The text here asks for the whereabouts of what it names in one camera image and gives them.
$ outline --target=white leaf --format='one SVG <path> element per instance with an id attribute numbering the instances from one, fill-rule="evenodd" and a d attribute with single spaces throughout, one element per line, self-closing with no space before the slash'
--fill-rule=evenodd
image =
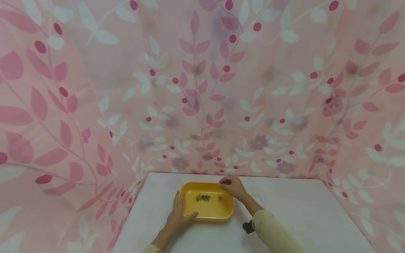
<path id="1" fill-rule="evenodd" d="M 113 114 L 111 117 L 108 118 L 108 124 L 114 125 L 118 122 L 119 118 L 121 117 L 121 113 Z"/>
<path id="2" fill-rule="evenodd" d="M 291 108 L 287 108 L 286 119 L 288 121 L 292 121 L 293 118 L 294 118 L 294 112 L 291 110 Z"/>
<path id="3" fill-rule="evenodd" d="M 313 58 L 313 68 L 316 70 L 321 70 L 324 65 L 324 59 L 319 55 L 315 55 Z"/>
<path id="4" fill-rule="evenodd" d="M 287 86 L 280 86 L 276 90 L 274 90 L 271 94 L 275 96 L 283 95 L 288 90 Z"/>
<path id="5" fill-rule="evenodd" d="M 293 30 L 284 30 L 281 33 L 281 38 L 288 43 L 294 43 L 300 39 L 300 37 Z"/>
<path id="6" fill-rule="evenodd" d="M 100 112 L 105 112 L 107 111 L 108 107 L 110 105 L 110 97 L 105 96 L 102 99 L 98 101 L 98 108 L 100 109 Z"/>
<path id="7" fill-rule="evenodd" d="M 96 39 L 106 45 L 115 45 L 118 43 L 119 39 L 112 33 L 98 30 L 94 32 Z"/>
<path id="8" fill-rule="evenodd" d="M 120 19 L 122 19 L 126 22 L 131 22 L 131 23 L 136 22 L 134 14 L 132 13 L 132 11 L 128 10 L 127 8 L 117 5 L 117 7 L 115 8 L 115 13 L 119 16 Z"/>
<path id="9" fill-rule="evenodd" d="M 257 33 L 251 33 L 251 32 L 245 31 L 241 34 L 240 39 L 243 42 L 251 42 L 256 38 L 256 36 L 257 36 Z"/>
<path id="10" fill-rule="evenodd" d="M 263 0 L 252 0 L 252 9 L 253 11 L 258 14 L 263 7 Z"/>
<path id="11" fill-rule="evenodd" d="M 0 214 L 0 236 L 7 230 L 14 216 L 20 211 L 20 208 L 21 206 L 12 207 Z"/>
<path id="12" fill-rule="evenodd" d="M 40 26 L 42 24 L 42 15 L 35 0 L 23 0 L 23 4 L 28 16 Z"/>
<path id="13" fill-rule="evenodd" d="M 247 0 L 243 0 L 241 9 L 239 10 L 239 22 L 243 25 L 249 17 L 249 4 Z"/>
<path id="14" fill-rule="evenodd" d="M 152 9 L 159 9 L 158 3 L 156 2 L 156 0 L 141 0 L 142 3 L 149 8 Z"/>
<path id="15" fill-rule="evenodd" d="M 23 237 L 24 237 L 24 232 L 13 235 L 0 246 L 0 252 L 1 253 L 18 253 Z"/>
<path id="16" fill-rule="evenodd" d="M 384 161 L 384 158 L 382 157 L 382 155 L 379 152 L 377 152 L 376 150 L 371 149 L 371 148 L 366 148 L 366 152 L 373 161 L 376 161 L 376 162 Z"/>
<path id="17" fill-rule="evenodd" d="M 3 165 L 0 168 L 0 184 L 18 177 L 26 170 L 25 167 L 16 165 Z"/>
<path id="18" fill-rule="evenodd" d="M 325 24 L 328 21 L 328 15 L 321 8 L 314 8 L 311 10 L 311 20 L 316 23 Z"/>
<path id="19" fill-rule="evenodd" d="M 61 50 L 65 45 L 65 41 L 61 37 L 54 35 L 49 35 L 47 43 L 49 46 L 56 50 Z"/>
<path id="20" fill-rule="evenodd" d="M 87 227 L 86 217 L 84 215 L 80 217 L 79 234 L 81 235 L 81 237 L 83 237 L 83 239 L 85 239 L 89 234 L 89 228 Z"/>
<path id="21" fill-rule="evenodd" d="M 87 29 L 92 32 L 95 32 L 97 30 L 96 19 L 94 18 L 92 12 L 87 7 L 85 2 L 81 2 L 81 4 L 79 5 L 79 16 L 80 20 L 83 22 L 83 25 L 87 27 Z"/>
<path id="22" fill-rule="evenodd" d="M 360 195 L 360 197 L 368 202 L 368 203 L 374 203 L 374 200 L 367 194 L 367 192 L 363 191 L 363 190 L 359 190 L 358 194 Z"/>
<path id="23" fill-rule="evenodd" d="M 66 23 L 66 22 L 69 22 L 70 20 L 72 20 L 73 10 L 68 9 L 68 8 L 59 7 L 59 6 L 53 6 L 53 15 L 55 16 L 55 18 L 58 21 L 60 21 L 62 23 Z"/>

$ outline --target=white table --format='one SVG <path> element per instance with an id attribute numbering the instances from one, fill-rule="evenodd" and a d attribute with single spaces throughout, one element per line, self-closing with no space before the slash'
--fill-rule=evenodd
<path id="1" fill-rule="evenodd" d="M 178 189 L 188 181 L 221 176 L 149 173 L 112 253 L 141 253 L 164 225 Z M 246 190 L 291 231 L 308 253 L 374 253 L 339 202 L 319 180 L 241 177 Z M 269 253 L 242 229 L 251 216 L 234 199 L 227 223 L 196 223 L 165 253 Z"/>

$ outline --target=pink leaf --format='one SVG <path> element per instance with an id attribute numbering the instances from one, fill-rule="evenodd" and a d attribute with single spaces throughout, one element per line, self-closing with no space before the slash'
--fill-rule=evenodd
<path id="1" fill-rule="evenodd" d="M 23 63 L 15 51 L 0 58 L 0 71 L 7 80 L 17 80 L 23 76 Z"/>
<path id="2" fill-rule="evenodd" d="M 106 176 L 109 174 L 107 167 L 99 163 L 96 163 L 96 170 L 100 176 Z"/>
<path id="3" fill-rule="evenodd" d="M 186 53 L 193 53 L 194 52 L 193 45 L 188 41 L 180 40 L 180 46 Z"/>
<path id="4" fill-rule="evenodd" d="M 223 95 L 219 95 L 219 94 L 214 94 L 210 97 L 210 99 L 214 102 L 221 102 L 222 100 L 224 100 L 225 96 Z"/>
<path id="5" fill-rule="evenodd" d="M 66 192 L 70 191 L 71 189 L 73 189 L 75 186 L 76 186 L 75 183 L 67 182 L 67 183 L 61 184 L 55 188 L 49 188 L 49 189 L 45 189 L 42 191 L 47 195 L 62 195 L 62 194 L 65 194 Z"/>
<path id="6" fill-rule="evenodd" d="M 115 213 L 115 210 L 117 209 L 118 206 L 118 201 L 115 201 L 113 205 L 110 208 L 110 212 L 108 213 L 109 216 L 113 215 Z"/>
<path id="7" fill-rule="evenodd" d="M 66 147 L 70 147 L 72 145 L 72 131 L 66 122 L 60 120 L 60 140 Z"/>
<path id="8" fill-rule="evenodd" d="M 193 17 L 191 18 L 190 28 L 193 34 L 196 34 L 200 28 L 200 17 L 196 11 L 194 11 Z"/>
<path id="9" fill-rule="evenodd" d="M 187 76 L 183 72 L 181 72 L 179 86 L 184 88 L 186 85 L 187 85 Z"/>
<path id="10" fill-rule="evenodd" d="M 386 44 L 379 45 L 379 46 L 375 47 L 375 49 L 373 49 L 371 54 L 383 55 L 383 54 L 389 53 L 392 50 L 394 50 L 398 46 L 398 44 L 399 44 L 399 42 L 386 43 Z"/>
<path id="11" fill-rule="evenodd" d="M 395 10 L 391 16 L 389 16 L 378 28 L 379 34 L 384 34 L 390 31 L 398 22 L 399 19 L 399 11 Z"/>
<path id="12" fill-rule="evenodd" d="M 378 85 L 383 87 L 391 80 L 391 68 L 386 68 L 381 71 L 380 75 L 378 76 Z"/>
<path id="13" fill-rule="evenodd" d="M 58 64 L 53 69 L 53 74 L 55 75 L 55 79 L 57 81 L 62 82 L 65 80 L 66 76 L 68 75 L 68 66 L 66 65 L 66 62 Z"/>
<path id="14" fill-rule="evenodd" d="M 51 91 L 48 90 L 48 94 L 51 97 L 52 102 L 58 107 L 62 112 L 66 112 L 65 106 L 62 104 L 62 102 L 55 96 L 55 94 Z"/>
<path id="15" fill-rule="evenodd" d="M 357 137 L 358 137 L 358 133 L 355 133 L 355 132 L 352 132 L 352 131 L 350 131 L 350 132 L 347 132 L 346 133 L 346 137 L 348 138 L 348 139 L 356 139 Z"/>
<path id="16" fill-rule="evenodd" d="M 42 156 L 36 158 L 34 163 L 41 166 L 51 166 L 62 162 L 67 156 L 68 152 L 65 149 L 52 149 L 51 151 L 48 151 Z"/>
<path id="17" fill-rule="evenodd" d="M 225 123 L 225 120 L 217 121 L 217 122 L 214 123 L 214 127 L 215 128 L 220 128 L 220 127 L 222 127 L 224 125 L 224 123 Z"/>
<path id="18" fill-rule="evenodd" d="M 235 73 L 225 73 L 220 77 L 220 81 L 221 82 L 229 82 L 230 80 L 233 79 L 233 77 L 235 76 Z"/>
<path id="19" fill-rule="evenodd" d="M 389 93 L 398 93 L 401 92 L 403 89 L 405 89 L 405 85 L 402 85 L 400 83 L 392 83 L 385 87 L 385 90 Z"/>
<path id="20" fill-rule="evenodd" d="M 222 118 L 222 115 L 224 115 L 224 108 L 219 109 L 216 113 L 215 113 L 215 119 L 220 119 Z"/>
<path id="21" fill-rule="evenodd" d="M 207 51 L 209 44 L 210 44 L 209 40 L 205 40 L 203 42 L 198 43 L 194 50 L 195 53 L 204 53 L 205 51 Z"/>
<path id="22" fill-rule="evenodd" d="M 69 163 L 69 177 L 72 181 L 80 181 L 83 178 L 84 169 L 80 163 Z"/>
<path id="23" fill-rule="evenodd" d="M 370 44 L 362 40 L 356 40 L 354 49 L 357 53 L 364 55 L 370 52 Z"/>
<path id="24" fill-rule="evenodd" d="M 207 88 L 208 88 L 208 81 L 207 80 L 204 80 L 202 83 L 200 83 L 199 85 L 198 85 L 198 92 L 201 94 L 201 93 L 204 93 L 206 90 L 207 90 Z"/>
<path id="25" fill-rule="evenodd" d="M 20 107 L 0 105 L 0 122 L 7 125 L 29 125 L 34 119 Z"/>
<path id="26" fill-rule="evenodd" d="M 379 62 L 374 62 L 364 68 L 360 69 L 360 73 L 358 74 L 359 77 L 366 77 L 372 74 L 378 68 Z"/>
<path id="27" fill-rule="evenodd" d="M 378 107 L 373 102 L 364 102 L 361 104 L 366 111 L 376 112 Z"/>
<path id="28" fill-rule="evenodd" d="M 366 125 L 366 123 L 367 123 L 367 120 L 358 121 L 358 122 L 354 123 L 353 129 L 354 130 L 360 130 Z"/>
<path id="29" fill-rule="evenodd" d="M 183 107 L 183 112 L 187 115 L 187 116 L 194 116 L 194 112 L 193 110 Z"/>
<path id="30" fill-rule="evenodd" d="M 236 30 L 239 28 L 239 22 L 234 17 L 221 17 L 222 24 L 229 30 Z"/>
<path id="31" fill-rule="evenodd" d="M 28 33 L 36 33 L 38 31 L 34 22 L 26 14 L 0 9 L 0 17 L 21 31 Z"/>
<path id="32" fill-rule="evenodd" d="M 32 66 L 39 74 L 43 75 L 48 79 L 53 79 L 51 69 L 49 68 L 49 66 L 29 48 L 27 48 L 26 56 L 28 60 L 31 62 Z"/>
<path id="33" fill-rule="evenodd" d="M 207 122 L 208 125 L 212 125 L 214 123 L 214 120 L 212 119 L 211 114 L 209 113 L 205 116 L 205 121 Z"/>
<path id="34" fill-rule="evenodd" d="M 92 199 L 86 201 L 83 205 L 81 205 L 76 212 L 86 210 L 87 208 L 91 207 L 96 202 L 97 202 L 97 198 L 92 198 Z"/>
<path id="35" fill-rule="evenodd" d="M 220 72 L 217 69 L 217 66 L 215 63 L 211 64 L 211 67 L 209 68 L 209 73 L 211 74 L 212 79 L 217 80 L 218 77 L 220 76 Z"/>
<path id="36" fill-rule="evenodd" d="M 187 71 L 189 73 L 194 73 L 194 66 L 191 63 L 189 63 L 185 60 L 182 60 L 181 64 L 183 65 L 183 68 L 185 71 Z"/>
<path id="37" fill-rule="evenodd" d="M 105 212 L 105 210 L 107 209 L 107 205 L 108 203 L 106 202 L 101 204 L 96 212 L 96 219 L 100 218 L 100 216 Z"/>
<path id="38" fill-rule="evenodd" d="M 363 93 L 368 89 L 368 87 L 369 87 L 369 84 L 368 84 L 368 83 L 363 84 L 363 85 L 360 85 L 360 86 L 358 86 L 358 87 L 356 87 L 356 88 L 354 88 L 354 89 L 352 89 L 352 90 L 350 91 L 350 96 L 358 96 L 358 95 L 361 95 L 361 94 L 363 94 Z"/>
<path id="39" fill-rule="evenodd" d="M 22 164 L 28 164 L 32 161 L 34 149 L 28 139 L 14 132 L 6 132 L 6 138 L 11 159 Z"/>
<path id="40" fill-rule="evenodd" d="M 224 58 L 224 59 L 227 59 L 228 56 L 229 56 L 229 48 L 228 48 L 228 45 L 227 45 L 225 39 L 223 39 L 223 40 L 221 41 L 221 44 L 220 44 L 220 54 L 221 54 L 222 58 Z"/>
<path id="41" fill-rule="evenodd" d="M 75 94 L 73 94 L 66 100 L 66 110 L 68 111 L 68 113 L 74 113 L 77 109 L 77 104 L 77 97 Z"/>
<path id="42" fill-rule="evenodd" d="M 48 105 L 44 96 L 34 87 L 31 87 L 31 109 L 40 120 L 47 118 Z"/>
<path id="43" fill-rule="evenodd" d="M 356 74 L 358 70 L 358 66 L 356 63 L 352 61 L 347 61 L 345 65 L 345 69 L 349 74 Z"/>

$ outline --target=person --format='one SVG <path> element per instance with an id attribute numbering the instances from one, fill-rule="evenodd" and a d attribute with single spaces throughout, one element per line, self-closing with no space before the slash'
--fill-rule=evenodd
<path id="1" fill-rule="evenodd" d="M 237 176 L 226 176 L 220 180 L 220 187 L 245 205 L 252 215 L 254 230 L 271 253 L 304 252 L 292 234 L 246 192 L 240 178 Z M 177 191 L 173 201 L 173 210 L 167 217 L 166 224 L 143 253 L 164 253 L 176 235 L 192 224 L 198 212 L 183 216 L 184 200 L 185 194 L 179 202 L 179 191 Z"/>

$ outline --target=red dot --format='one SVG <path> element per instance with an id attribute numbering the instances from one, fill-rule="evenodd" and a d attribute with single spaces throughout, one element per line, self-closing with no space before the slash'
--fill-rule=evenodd
<path id="1" fill-rule="evenodd" d="M 338 1 L 333 1 L 330 3 L 329 5 L 329 10 L 330 11 L 334 11 L 337 9 L 337 7 L 339 6 L 339 2 Z"/>
<path id="2" fill-rule="evenodd" d="M 232 34 L 231 36 L 229 36 L 229 42 L 231 42 L 231 43 L 236 42 L 236 35 L 235 34 Z"/>
<path id="3" fill-rule="evenodd" d="M 131 0 L 129 2 L 129 5 L 131 6 L 131 9 L 134 11 L 138 8 L 138 4 L 134 0 Z"/>
<path id="4" fill-rule="evenodd" d="M 317 73 L 317 72 L 312 72 L 312 73 L 309 75 L 309 77 L 310 77 L 311 79 L 315 79 L 315 78 L 318 77 L 318 73 Z"/>
<path id="5" fill-rule="evenodd" d="M 260 24 L 259 22 L 257 22 L 257 23 L 254 24 L 254 26 L 253 26 L 253 31 L 258 32 L 258 31 L 260 31 L 261 28 L 262 28 L 262 24 Z"/>
<path id="6" fill-rule="evenodd" d="M 375 151 L 380 152 L 382 150 L 382 147 L 380 146 L 380 144 L 376 144 L 376 145 L 374 145 L 374 149 L 375 149 Z"/>
<path id="7" fill-rule="evenodd" d="M 398 82 L 403 82 L 403 81 L 405 81 L 405 74 L 402 74 L 402 75 L 400 75 L 399 77 L 398 77 Z"/>
<path id="8" fill-rule="evenodd" d="M 60 94 L 61 94 L 62 96 L 64 96 L 64 97 L 69 96 L 69 93 L 68 93 L 68 92 L 66 91 L 66 89 L 63 88 L 63 87 L 59 87 L 59 92 L 60 92 Z"/>
<path id="9" fill-rule="evenodd" d="M 46 53 L 47 52 L 47 47 L 42 43 L 42 41 L 35 41 L 35 48 L 38 50 L 40 53 Z"/>
<path id="10" fill-rule="evenodd" d="M 58 23 L 53 23 L 53 28 L 55 29 L 55 32 L 57 32 L 59 35 L 62 35 L 62 28 L 60 28 L 60 25 Z"/>
<path id="11" fill-rule="evenodd" d="M 233 2 L 231 0 L 226 1 L 225 8 L 230 11 L 233 7 Z"/>

